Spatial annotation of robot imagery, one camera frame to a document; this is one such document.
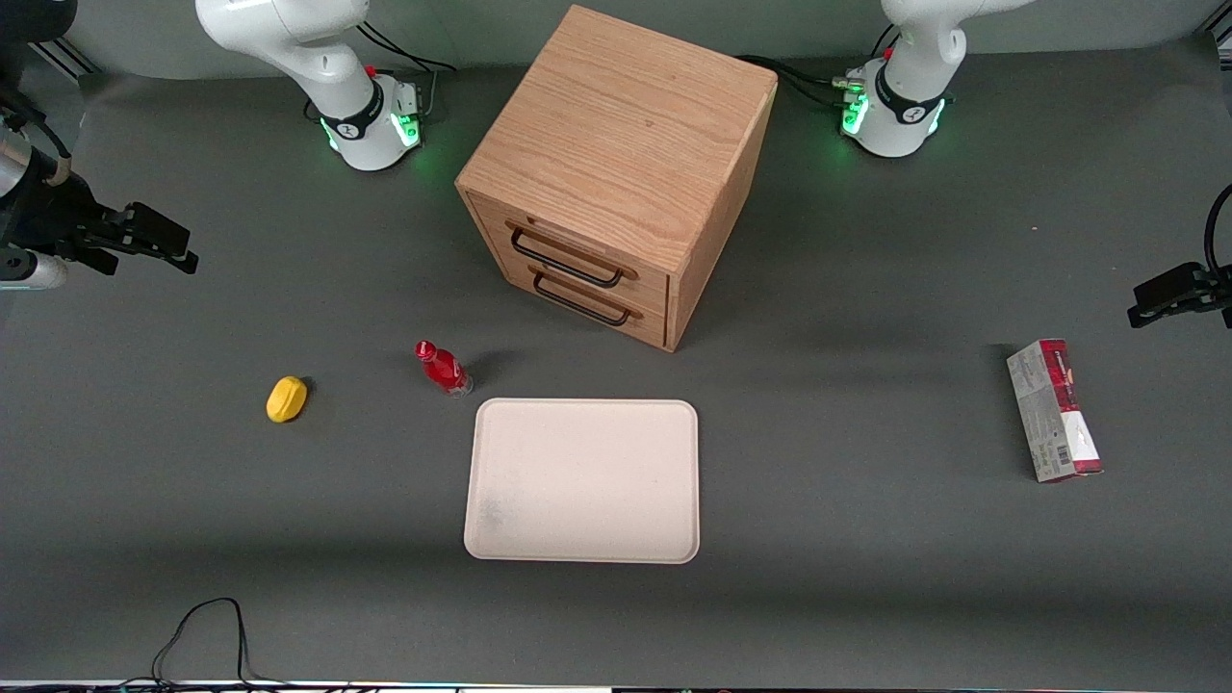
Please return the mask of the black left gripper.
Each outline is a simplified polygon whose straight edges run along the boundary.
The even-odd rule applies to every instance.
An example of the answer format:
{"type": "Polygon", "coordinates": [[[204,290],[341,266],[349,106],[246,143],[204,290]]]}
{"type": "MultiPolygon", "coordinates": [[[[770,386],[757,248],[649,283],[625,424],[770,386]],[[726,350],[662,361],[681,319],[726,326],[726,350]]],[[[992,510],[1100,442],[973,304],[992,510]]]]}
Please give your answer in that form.
{"type": "Polygon", "coordinates": [[[1141,329],[1154,321],[1189,313],[1218,311],[1227,329],[1232,328],[1230,268],[1212,268],[1202,290],[1202,265],[1188,261],[1170,268],[1135,289],[1136,302],[1127,310],[1131,328],[1141,329]]]}

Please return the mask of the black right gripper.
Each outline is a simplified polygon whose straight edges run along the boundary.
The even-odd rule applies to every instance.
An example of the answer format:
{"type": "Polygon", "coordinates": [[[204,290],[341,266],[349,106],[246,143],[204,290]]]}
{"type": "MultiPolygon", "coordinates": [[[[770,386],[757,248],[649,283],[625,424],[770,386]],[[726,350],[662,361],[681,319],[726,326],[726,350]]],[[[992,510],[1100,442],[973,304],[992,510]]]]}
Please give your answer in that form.
{"type": "MultiPolygon", "coordinates": [[[[121,242],[126,233],[115,224],[115,210],[99,203],[80,178],[59,186],[42,179],[21,182],[2,197],[2,245],[22,248],[105,275],[115,275],[118,253],[129,253],[121,242]]],[[[200,258],[188,252],[191,232],[145,203],[127,206],[127,229],[144,254],[193,275],[200,258]]]]}

